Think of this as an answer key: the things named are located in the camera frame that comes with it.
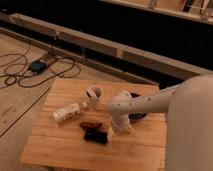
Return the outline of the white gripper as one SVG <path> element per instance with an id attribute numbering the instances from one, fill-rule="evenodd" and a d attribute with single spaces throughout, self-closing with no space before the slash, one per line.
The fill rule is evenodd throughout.
<path id="1" fill-rule="evenodd" d="M 124 134 L 131 132 L 131 124 L 127 115 L 112 117 L 112 127 L 108 128 L 107 138 L 112 140 L 114 132 L 116 134 Z"/>

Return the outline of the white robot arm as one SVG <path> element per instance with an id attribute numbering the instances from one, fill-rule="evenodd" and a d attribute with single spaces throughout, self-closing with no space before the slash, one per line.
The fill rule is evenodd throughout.
<path id="1" fill-rule="evenodd" d="M 213 171 L 213 75 L 200 75 L 154 94 L 133 98 L 123 90 L 107 106 L 112 127 L 130 128 L 132 113 L 164 113 L 165 171 Z"/>

